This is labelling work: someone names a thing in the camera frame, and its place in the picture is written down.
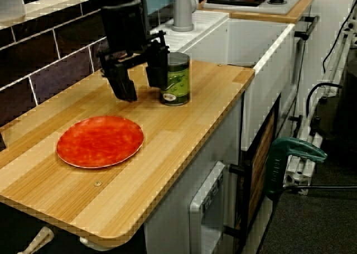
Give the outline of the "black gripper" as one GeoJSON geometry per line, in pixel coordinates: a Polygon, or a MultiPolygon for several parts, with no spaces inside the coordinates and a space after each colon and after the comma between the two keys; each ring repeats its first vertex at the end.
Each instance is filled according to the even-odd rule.
{"type": "Polygon", "coordinates": [[[104,6],[100,10],[108,48],[99,51],[102,69],[115,96],[127,102],[137,100],[134,82],[127,69],[147,63],[146,73],[150,87],[167,85],[168,46],[165,32],[148,34],[141,14],[142,3],[133,0],[117,6],[104,6]]]}

